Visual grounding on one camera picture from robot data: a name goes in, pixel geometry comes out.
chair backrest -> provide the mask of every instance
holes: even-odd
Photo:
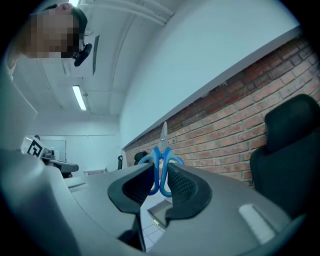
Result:
[[[292,218],[307,211],[320,170],[320,106],[300,94],[265,116],[266,145],[250,158],[256,191]]]

white wall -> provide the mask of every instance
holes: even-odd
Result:
[[[39,111],[27,135],[39,135],[42,140],[65,140],[66,161],[79,165],[74,177],[82,176],[86,170],[118,168],[121,149],[116,117]]]
[[[277,0],[189,0],[142,55],[120,115],[121,147],[299,33]]]

scissor blade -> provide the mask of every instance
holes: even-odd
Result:
[[[168,126],[167,126],[167,122],[165,121],[162,126],[158,148],[160,152],[163,153],[167,148],[167,146],[168,146]]]

person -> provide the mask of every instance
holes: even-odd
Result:
[[[21,55],[30,59],[71,58],[79,52],[87,23],[83,11],[68,2],[30,14],[7,49],[9,74],[12,76]]]
[[[20,149],[37,111],[13,82],[20,56],[71,58],[84,45],[86,15],[70,3],[55,4],[32,13],[11,40],[0,61],[0,149]]]

ceiling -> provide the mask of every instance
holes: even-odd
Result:
[[[163,29],[163,25],[154,20],[121,8],[136,10],[144,7],[149,11],[138,11],[148,16],[156,12],[162,17],[157,19],[170,20],[171,16],[155,7],[151,1],[176,12],[185,0],[83,0],[82,4],[93,6],[79,6],[88,17],[86,30],[91,35],[85,37],[86,43],[93,45],[95,37],[99,35],[94,75],[93,48],[80,67],[74,67],[70,62],[72,60],[67,60],[71,66],[69,75],[66,75],[59,58],[34,60],[23,56],[13,73],[16,85],[36,110],[81,112],[72,90],[73,85],[80,85],[82,93],[87,95],[84,102],[90,114],[119,115],[141,54],[156,33]],[[65,1],[48,1],[41,7],[52,2]]]

